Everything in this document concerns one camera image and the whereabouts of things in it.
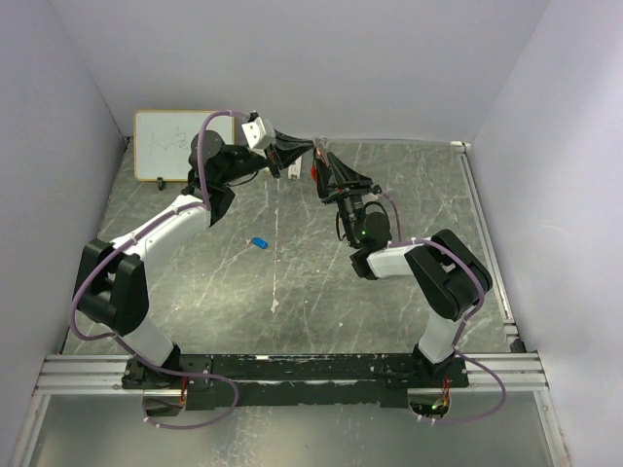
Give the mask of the grey keyring holder red handle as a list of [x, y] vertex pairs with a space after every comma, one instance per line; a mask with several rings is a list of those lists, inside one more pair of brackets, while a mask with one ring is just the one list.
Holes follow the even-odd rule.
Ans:
[[328, 149], [323, 150], [314, 145], [312, 150], [311, 178], [317, 186], [324, 183], [330, 173], [330, 164], [327, 160]]

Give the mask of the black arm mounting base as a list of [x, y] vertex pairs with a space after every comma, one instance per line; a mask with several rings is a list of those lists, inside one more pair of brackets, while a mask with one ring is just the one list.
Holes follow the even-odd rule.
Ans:
[[439, 368], [410, 353], [248, 355], [182, 354], [185, 373], [227, 377], [240, 407], [373, 404], [406, 408], [408, 392], [440, 392], [445, 382], [468, 386], [465, 363], [447, 359]]

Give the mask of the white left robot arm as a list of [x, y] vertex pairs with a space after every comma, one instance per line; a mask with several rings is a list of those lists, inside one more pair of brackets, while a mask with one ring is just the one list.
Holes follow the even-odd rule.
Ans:
[[148, 315], [149, 276], [196, 234], [222, 219], [238, 179], [267, 169], [273, 177], [313, 149], [309, 139], [243, 125], [244, 145], [226, 143], [214, 130], [190, 144], [186, 187], [160, 214], [111, 242], [98, 238], [83, 249], [70, 313], [82, 313], [143, 359], [146, 376], [160, 388], [182, 375], [181, 351]]

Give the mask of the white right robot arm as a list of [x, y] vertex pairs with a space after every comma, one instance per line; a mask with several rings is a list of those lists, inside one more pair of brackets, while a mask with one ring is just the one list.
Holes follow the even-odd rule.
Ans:
[[381, 187], [333, 153], [314, 151], [312, 177], [321, 202], [337, 206], [338, 239], [354, 249], [350, 261], [359, 277], [416, 279], [431, 314], [414, 347], [413, 374], [423, 386], [436, 385], [457, 354], [468, 319], [493, 287], [490, 273], [450, 230], [394, 241], [389, 216], [377, 200]]

